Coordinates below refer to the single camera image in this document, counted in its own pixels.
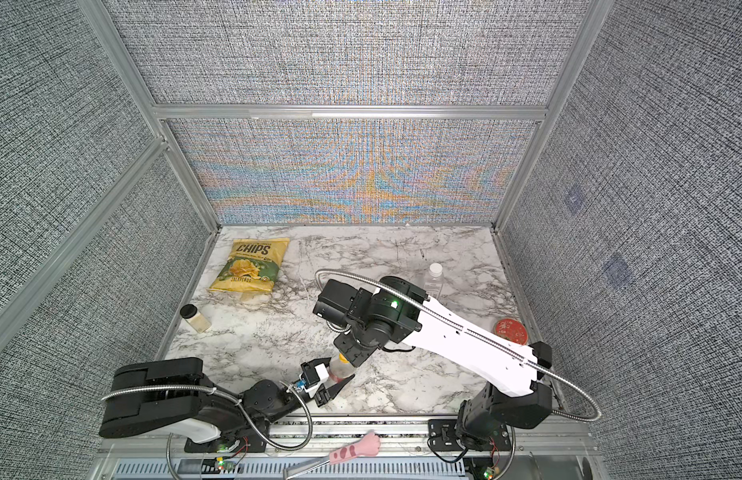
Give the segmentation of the clear bottle purple label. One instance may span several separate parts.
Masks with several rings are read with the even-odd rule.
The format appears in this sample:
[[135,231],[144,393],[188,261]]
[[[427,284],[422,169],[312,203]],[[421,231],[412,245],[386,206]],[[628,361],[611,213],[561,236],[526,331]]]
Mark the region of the clear bottle purple label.
[[444,285],[444,280],[445,280],[444,267],[443,267],[443,274],[438,277],[433,276],[429,272],[429,267],[428,267],[424,275],[424,290],[427,292],[427,294],[430,297],[438,298],[441,295],[443,285]]

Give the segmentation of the white bottle cap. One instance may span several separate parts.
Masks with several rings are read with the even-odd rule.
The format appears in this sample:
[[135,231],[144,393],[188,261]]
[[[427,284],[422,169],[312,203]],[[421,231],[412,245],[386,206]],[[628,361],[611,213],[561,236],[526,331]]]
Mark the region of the white bottle cap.
[[443,274],[443,266],[440,263],[432,263],[429,266],[429,272],[435,276],[441,276]]

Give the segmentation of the clear bottle red label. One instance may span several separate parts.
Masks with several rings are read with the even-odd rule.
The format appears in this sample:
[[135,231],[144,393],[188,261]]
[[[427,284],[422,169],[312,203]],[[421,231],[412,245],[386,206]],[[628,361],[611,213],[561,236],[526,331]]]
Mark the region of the clear bottle red label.
[[339,354],[341,353],[337,353],[336,355],[334,355],[330,359],[329,365],[328,365],[329,378],[333,382],[339,382],[342,379],[348,378],[349,376],[353,375],[356,370],[356,368],[352,364],[351,364],[351,367],[339,365],[338,363]]

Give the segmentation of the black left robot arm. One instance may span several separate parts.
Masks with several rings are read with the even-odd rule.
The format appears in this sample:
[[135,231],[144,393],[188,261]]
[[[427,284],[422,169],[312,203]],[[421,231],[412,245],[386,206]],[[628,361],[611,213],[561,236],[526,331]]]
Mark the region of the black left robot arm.
[[105,410],[99,436],[121,439],[143,434],[174,434],[186,438],[189,453],[210,453],[246,440],[262,452],[268,446],[299,450],[269,436],[278,420],[313,403],[322,407],[336,398],[355,375],[334,377],[330,359],[301,364],[296,381],[279,385],[260,380],[234,393],[203,373],[203,361],[187,357],[131,364],[115,371],[111,391],[102,398]]

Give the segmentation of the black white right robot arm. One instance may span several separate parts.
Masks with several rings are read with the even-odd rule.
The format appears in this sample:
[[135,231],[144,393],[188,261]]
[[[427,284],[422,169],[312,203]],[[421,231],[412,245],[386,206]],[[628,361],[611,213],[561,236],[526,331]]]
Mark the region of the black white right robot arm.
[[407,280],[385,276],[369,291],[331,279],[313,312],[339,329],[334,344],[354,367],[390,343],[406,344],[485,379],[483,389],[461,403],[455,426],[436,428],[431,436],[435,448],[508,449],[510,428],[533,429],[552,413],[552,390],[533,367],[550,366],[549,345],[523,345],[492,335]]

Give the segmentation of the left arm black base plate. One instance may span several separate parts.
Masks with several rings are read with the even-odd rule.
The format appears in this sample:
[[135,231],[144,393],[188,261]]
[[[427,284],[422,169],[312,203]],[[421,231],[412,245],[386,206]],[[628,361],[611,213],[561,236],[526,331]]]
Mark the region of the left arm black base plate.
[[267,444],[253,430],[243,430],[205,443],[195,443],[187,439],[183,446],[185,453],[235,453],[242,449],[248,453],[263,453]]

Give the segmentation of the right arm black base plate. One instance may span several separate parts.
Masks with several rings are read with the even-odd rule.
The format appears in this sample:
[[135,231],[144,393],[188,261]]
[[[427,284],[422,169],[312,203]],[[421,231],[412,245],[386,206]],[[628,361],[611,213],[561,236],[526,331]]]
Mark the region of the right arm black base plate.
[[456,419],[429,419],[426,444],[439,460],[449,464],[463,460],[468,453],[490,453],[492,456],[514,452],[515,433],[501,424],[485,439],[474,439],[457,433]]

